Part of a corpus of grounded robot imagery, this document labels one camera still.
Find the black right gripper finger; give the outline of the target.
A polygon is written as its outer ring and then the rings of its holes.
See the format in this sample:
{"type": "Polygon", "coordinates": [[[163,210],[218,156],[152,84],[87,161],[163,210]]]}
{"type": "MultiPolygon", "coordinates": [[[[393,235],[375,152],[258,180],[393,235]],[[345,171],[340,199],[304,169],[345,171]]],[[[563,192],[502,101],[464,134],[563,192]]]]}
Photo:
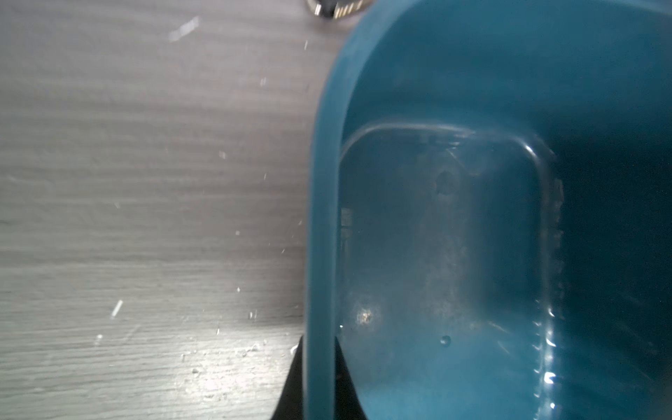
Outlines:
{"type": "Polygon", "coordinates": [[[271,419],[367,419],[337,339],[331,373],[320,377],[322,384],[304,372],[304,337],[293,350],[292,364],[271,419]]]}

